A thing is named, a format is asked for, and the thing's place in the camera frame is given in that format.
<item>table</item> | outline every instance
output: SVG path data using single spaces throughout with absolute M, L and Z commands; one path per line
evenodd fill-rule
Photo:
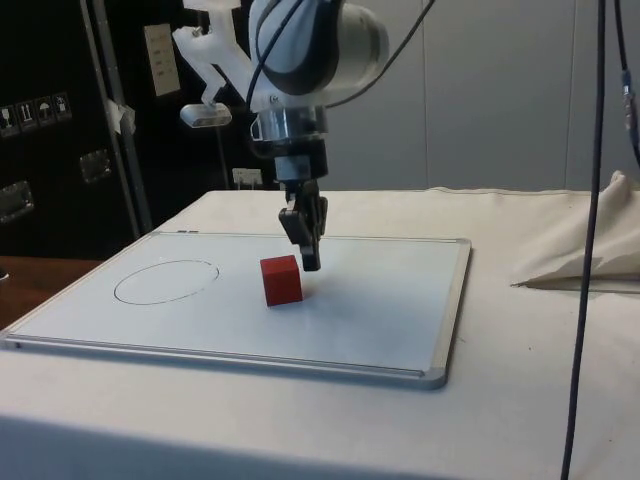
M 19 478 L 559 476 L 578 295 L 509 287 L 519 245 L 582 193 L 331 193 L 328 235 L 465 237 L 439 392 L 0 352 L 0 464 Z M 278 192 L 210 193 L 161 231 L 280 233 Z M 640 471 L 640 299 L 594 295 L 574 476 Z
M 100 265 L 93 260 L 0 257 L 0 330 Z

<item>black cable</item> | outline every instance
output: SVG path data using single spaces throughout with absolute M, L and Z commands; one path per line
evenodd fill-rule
M 578 393 L 580 387 L 580 367 L 582 365 L 582 351 L 584 348 L 584 334 L 587 325 L 587 310 L 589 306 L 589 289 L 591 285 L 591 264 L 593 262 L 593 247 L 596 237 L 598 221 L 598 203 L 600 200 L 600 171 L 602 167 L 602 135 L 604 125 L 605 100 L 605 32 L 606 32 L 606 0 L 598 0 L 598 65 L 597 65 L 597 100 L 596 126 L 593 145 L 593 172 L 591 177 L 591 207 L 589 210 L 589 225 L 587 227 L 587 243 L 584 249 L 584 270 L 582 272 L 582 286 L 580 288 L 580 312 L 578 314 L 578 330 L 576 346 L 573 354 L 571 370 L 571 393 L 569 397 L 569 418 L 567 422 L 567 437 L 562 461 L 562 480 L 569 479 L 571 471 L 571 456 L 576 430 L 576 415 L 578 412 Z
M 618 36 L 618 50 L 622 66 L 622 87 L 624 91 L 626 128 L 631 139 L 633 155 L 640 166 L 640 132 L 638 131 L 638 111 L 633 91 L 631 71 L 627 63 L 627 47 L 625 45 L 624 25 L 622 23 L 622 6 L 620 0 L 614 0 L 616 15 L 616 31 Z
M 627 47 L 624 40 L 624 26 L 622 25 L 622 7 L 620 0 L 614 0 L 616 10 L 616 29 L 618 32 L 618 48 L 620 50 L 620 62 L 622 63 L 622 70 L 629 70 L 627 64 Z
M 253 94 L 255 93 L 256 85 L 258 84 L 258 79 L 260 78 L 260 75 L 262 74 L 262 71 L 264 70 L 264 67 L 267 64 L 269 55 L 271 55 L 271 52 L 276 46 L 276 43 L 282 36 L 282 33 L 284 32 L 285 28 L 287 28 L 287 25 L 289 24 L 289 22 L 291 21 L 295 13 L 298 11 L 300 6 L 302 5 L 302 2 L 304 2 L 304 0 L 298 0 L 293 5 L 293 7 L 291 7 L 291 10 L 289 10 L 287 15 L 282 20 L 282 23 L 273 34 L 273 37 L 271 37 L 271 40 L 269 41 L 267 48 L 265 48 L 264 50 L 264 55 L 260 58 L 260 61 L 258 62 L 258 66 L 253 72 L 253 77 L 251 78 L 251 82 L 249 83 L 249 91 L 247 92 L 247 113 L 251 113 L 251 102 L 253 101 Z
M 247 92 L 246 110 L 245 110 L 245 113 L 247 116 L 251 115 L 251 103 L 253 102 L 253 95 L 255 93 L 256 86 L 258 85 L 258 79 L 260 78 L 260 75 L 262 74 L 264 67 L 267 64 L 267 61 L 269 60 L 269 55 L 271 55 L 271 52 L 276 46 L 276 43 L 282 36 L 282 33 L 284 32 L 285 28 L 287 28 L 287 25 L 289 24 L 289 22 L 291 21 L 295 13 L 298 11 L 300 6 L 302 5 L 303 1 L 304 0 L 298 0 L 293 5 L 293 7 L 291 7 L 291 10 L 289 10 L 287 15 L 282 20 L 282 23 L 280 24 L 278 29 L 274 32 L 273 37 L 271 37 L 271 40 L 269 40 L 269 44 L 267 45 L 267 48 L 264 51 L 264 55 L 259 57 L 258 65 L 256 66 L 256 69 L 253 72 L 253 76 L 251 77 L 251 82 L 249 82 L 249 90 Z M 280 0 L 272 0 L 270 6 L 274 6 L 278 3 L 280 3 Z M 260 31 L 258 30 L 256 32 L 256 43 L 258 42 L 259 36 L 260 36 Z M 249 131 L 247 131 L 246 133 L 246 140 L 252 155 L 254 155 L 255 157 L 261 160 L 273 160 L 274 154 L 269 154 L 269 153 L 261 152 L 260 150 L 258 150 L 253 140 L 253 137 L 251 136 L 251 133 Z
M 427 4 L 427 6 L 424 8 L 424 10 L 422 10 L 422 13 L 418 17 L 418 20 L 413 25 L 411 30 L 409 31 L 409 34 L 405 37 L 405 39 L 402 41 L 402 43 L 400 44 L 398 49 L 391 56 L 391 58 L 389 59 L 387 64 L 382 69 L 382 72 L 380 72 L 380 75 L 378 75 L 374 80 L 369 82 L 369 84 L 367 84 L 365 87 L 363 87 L 358 92 L 354 93 L 353 95 L 350 95 L 349 97 L 345 98 L 344 100 L 340 100 L 339 102 L 335 102 L 335 103 L 332 103 L 330 105 L 327 105 L 327 108 L 341 107 L 342 105 L 345 105 L 345 104 L 355 100 L 356 98 L 360 98 L 362 95 L 364 95 L 369 90 L 371 90 L 380 81 L 380 79 L 382 77 L 384 77 L 384 75 L 393 66 L 393 64 L 398 59 L 400 54 L 404 51 L 404 49 L 407 47 L 407 45 L 409 45 L 409 42 L 411 42 L 411 40 L 413 39 L 413 37 L 416 34 L 416 32 L 418 31 L 418 29 L 421 27 L 422 22 L 424 21 L 425 17 L 428 15 L 428 13 L 431 11 L 431 7 L 433 7 L 434 3 L 436 3 L 436 0 L 430 0 L 430 2 Z

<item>warning sticker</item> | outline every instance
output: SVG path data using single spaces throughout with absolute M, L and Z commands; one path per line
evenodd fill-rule
M 71 105 L 66 93 L 57 93 L 53 97 L 53 110 L 59 122 L 71 120 Z
M 20 135 L 18 117 L 13 105 L 0 107 L 0 138 L 9 138 Z
M 36 100 L 36 112 L 40 126 L 44 127 L 56 123 L 56 115 L 53 111 L 51 97 L 43 97 Z
M 38 128 L 38 116 L 33 102 L 22 102 L 16 104 L 18 111 L 18 121 L 23 132 Z

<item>white wall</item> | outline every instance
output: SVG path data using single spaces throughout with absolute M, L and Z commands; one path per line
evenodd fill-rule
M 396 46 L 427 0 L 358 0 Z M 609 2 L 605 172 L 637 173 L 624 131 Z M 622 0 L 640 88 L 640 2 Z M 380 85 L 330 114 L 323 188 L 586 189 L 596 0 L 436 0 Z

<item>label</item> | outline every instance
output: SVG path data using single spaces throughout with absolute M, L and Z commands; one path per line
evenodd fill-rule
M 18 116 L 13 105 L 0 107 L 0 138 L 9 138 L 20 135 Z
M 69 97 L 66 93 L 56 93 L 52 97 L 53 111 L 56 115 L 56 119 L 59 122 L 71 120 L 73 114 L 71 113 L 71 104 L 69 103 Z
M 43 97 L 36 100 L 36 112 L 38 114 L 38 122 L 44 127 L 56 123 L 56 115 L 53 110 L 53 102 L 51 97 Z
M 38 128 L 38 115 L 36 114 L 36 108 L 33 102 L 17 103 L 16 110 L 18 112 L 20 129 L 23 132 L 28 132 Z
M 162 95 L 179 91 L 180 78 L 178 77 L 178 66 L 176 65 L 176 57 L 173 51 L 171 26 L 168 23 L 149 25 L 144 27 L 144 36 L 147 41 L 156 96 L 161 97 Z

